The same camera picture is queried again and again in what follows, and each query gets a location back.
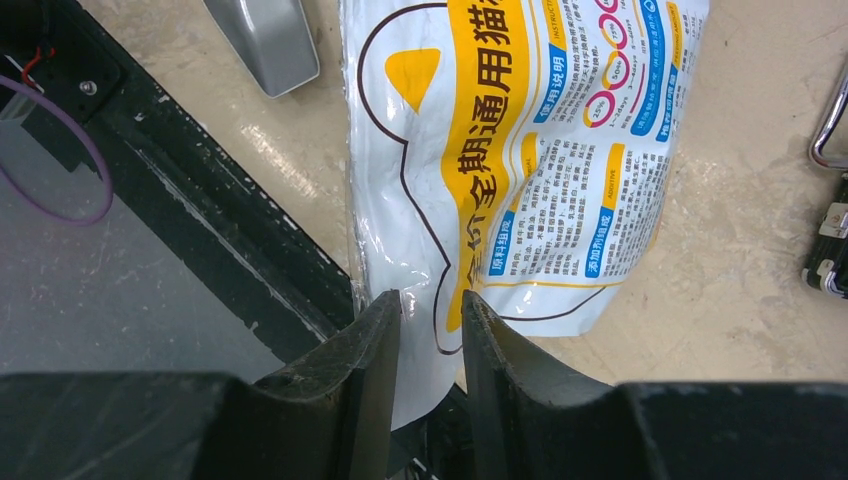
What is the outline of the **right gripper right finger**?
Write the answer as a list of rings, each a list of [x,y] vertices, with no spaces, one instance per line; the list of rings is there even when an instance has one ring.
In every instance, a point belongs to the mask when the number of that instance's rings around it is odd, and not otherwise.
[[[475,292],[464,292],[461,315],[478,478],[612,477],[600,417],[611,386],[518,334]]]

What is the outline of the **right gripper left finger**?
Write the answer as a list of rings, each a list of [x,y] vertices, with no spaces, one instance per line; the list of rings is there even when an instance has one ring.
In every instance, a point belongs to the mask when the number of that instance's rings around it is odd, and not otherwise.
[[[382,479],[387,473],[402,305],[380,294],[354,322],[256,382],[280,479]]]

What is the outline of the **silver metal scoop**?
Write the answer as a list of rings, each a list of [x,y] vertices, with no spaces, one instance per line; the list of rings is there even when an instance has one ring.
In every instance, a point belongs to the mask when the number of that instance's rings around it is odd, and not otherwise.
[[[205,0],[228,43],[270,98],[320,75],[320,62],[299,0]]]

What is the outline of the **pet food bag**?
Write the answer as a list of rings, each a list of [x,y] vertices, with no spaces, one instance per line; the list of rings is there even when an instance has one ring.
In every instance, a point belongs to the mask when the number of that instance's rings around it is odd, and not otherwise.
[[[706,1],[343,1],[361,289],[400,294],[391,426],[462,365],[463,295],[587,333],[652,245]]]

